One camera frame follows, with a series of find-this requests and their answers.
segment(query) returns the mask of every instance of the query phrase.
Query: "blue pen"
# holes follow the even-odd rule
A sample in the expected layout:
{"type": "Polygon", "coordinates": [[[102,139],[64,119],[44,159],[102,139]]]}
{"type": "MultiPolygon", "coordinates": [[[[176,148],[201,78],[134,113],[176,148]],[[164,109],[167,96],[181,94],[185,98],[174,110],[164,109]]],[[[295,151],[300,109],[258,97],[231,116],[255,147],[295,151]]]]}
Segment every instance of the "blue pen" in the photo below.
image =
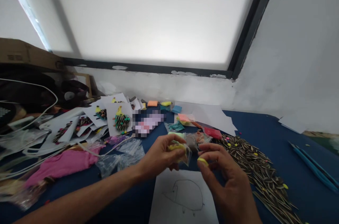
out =
{"type": "Polygon", "coordinates": [[[320,181],[325,184],[330,190],[335,193],[339,192],[339,183],[327,173],[315,160],[311,158],[304,150],[300,149],[298,146],[295,146],[289,142],[293,147],[293,150],[302,158],[305,164],[311,169],[311,171],[320,179],[320,181]]]}

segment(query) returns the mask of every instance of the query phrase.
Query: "pink fabric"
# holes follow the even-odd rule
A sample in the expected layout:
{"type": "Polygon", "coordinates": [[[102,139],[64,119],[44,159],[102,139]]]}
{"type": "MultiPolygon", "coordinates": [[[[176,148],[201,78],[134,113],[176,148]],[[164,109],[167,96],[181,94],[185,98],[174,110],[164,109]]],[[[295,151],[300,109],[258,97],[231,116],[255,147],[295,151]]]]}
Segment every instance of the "pink fabric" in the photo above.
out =
{"type": "MultiPolygon", "coordinates": [[[[98,154],[101,147],[92,149],[91,151],[98,154]]],[[[91,167],[98,161],[98,157],[86,151],[68,150],[62,154],[53,156],[45,160],[38,171],[36,171],[25,182],[25,187],[28,188],[36,185],[46,177],[60,178],[70,175],[91,167]]]]}

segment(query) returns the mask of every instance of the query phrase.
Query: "blue tablecloth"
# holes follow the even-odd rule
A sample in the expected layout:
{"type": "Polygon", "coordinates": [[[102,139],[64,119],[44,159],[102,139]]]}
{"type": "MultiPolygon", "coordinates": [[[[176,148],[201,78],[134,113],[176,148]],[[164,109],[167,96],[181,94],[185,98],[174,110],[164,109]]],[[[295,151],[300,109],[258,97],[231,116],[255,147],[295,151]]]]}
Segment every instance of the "blue tablecloth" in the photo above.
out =
{"type": "MultiPolygon", "coordinates": [[[[306,150],[337,180],[339,180],[338,156],[316,144],[308,137],[283,127],[276,117],[235,111],[224,111],[224,113],[232,117],[234,125],[242,133],[242,138],[260,148],[272,160],[278,175],[284,179],[289,187],[290,201],[299,208],[295,212],[304,222],[311,224],[338,222],[339,195],[334,194],[315,177],[292,150],[288,141],[306,150]]],[[[168,113],[167,121],[173,122],[173,119],[173,114],[168,113]]],[[[189,127],[186,131],[194,132],[196,128],[189,127]]],[[[149,150],[158,136],[164,134],[166,134],[166,129],[162,123],[146,139],[143,139],[142,145],[145,152],[149,150]]],[[[108,150],[109,147],[106,147],[100,153],[103,154],[108,150]]],[[[190,166],[187,169],[198,171],[196,159],[197,156],[193,155],[190,166]]],[[[53,201],[67,193],[93,184],[100,180],[98,174],[99,169],[94,165],[88,170],[58,179],[40,197],[39,201],[25,213],[22,213],[17,207],[9,203],[0,203],[0,222],[11,223],[38,209],[47,200],[53,201]]],[[[221,183],[225,183],[220,174],[217,173],[216,175],[221,183]]],[[[155,179],[133,187],[98,213],[91,222],[148,223],[154,185],[155,179]]],[[[279,223],[257,198],[255,200],[263,223],[279,223]]],[[[220,213],[218,213],[218,218],[220,223],[223,223],[220,213]]]]}

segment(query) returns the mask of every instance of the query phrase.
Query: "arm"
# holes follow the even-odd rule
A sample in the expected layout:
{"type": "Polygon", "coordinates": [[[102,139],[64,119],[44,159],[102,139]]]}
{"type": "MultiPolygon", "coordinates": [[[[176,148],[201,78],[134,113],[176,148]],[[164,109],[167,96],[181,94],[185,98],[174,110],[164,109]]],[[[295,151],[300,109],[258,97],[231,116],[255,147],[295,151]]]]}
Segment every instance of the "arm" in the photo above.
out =
{"type": "Polygon", "coordinates": [[[208,143],[199,148],[200,158],[210,164],[198,159],[198,167],[224,219],[236,224],[262,224],[246,173],[222,146],[208,143]],[[224,178],[227,177],[224,187],[212,173],[213,169],[221,170],[224,178]]]}
{"type": "Polygon", "coordinates": [[[174,134],[160,136],[137,165],[44,205],[16,223],[85,223],[135,184],[156,177],[167,167],[177,169],[173,163],[185,151],[167,152],[172,140],[184,143],[174,134]]]}

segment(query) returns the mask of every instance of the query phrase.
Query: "cardboard box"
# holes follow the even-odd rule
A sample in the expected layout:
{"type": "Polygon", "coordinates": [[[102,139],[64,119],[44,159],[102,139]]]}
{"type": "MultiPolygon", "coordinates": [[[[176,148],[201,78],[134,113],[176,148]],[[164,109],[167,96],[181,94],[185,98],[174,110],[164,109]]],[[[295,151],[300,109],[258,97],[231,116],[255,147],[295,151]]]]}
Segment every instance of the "cardboard box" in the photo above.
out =
{"type": "Polygon", "coordinates": [[[39,68],[41,71],[63,71],[62,57],[27,42],[0,38],[0,63],[11,63],[39,68]]]}

